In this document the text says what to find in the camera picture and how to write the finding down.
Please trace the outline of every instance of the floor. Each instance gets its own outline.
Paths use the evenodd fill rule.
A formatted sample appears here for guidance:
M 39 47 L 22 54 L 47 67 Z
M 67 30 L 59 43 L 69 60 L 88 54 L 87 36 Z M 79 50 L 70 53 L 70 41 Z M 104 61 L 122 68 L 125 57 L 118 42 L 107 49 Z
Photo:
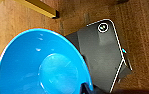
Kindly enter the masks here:
M 14 0 L 0 3 L 0 55 L 13 37 L 28 29 L 46 28 L 65 36 L 89 23 L 111 19 L 133 68 L 115 90 L 149 91 L 149 0 L 122 4 L 115 0 L 41 1 L 58 10 L 60 18 L 50 19 Z

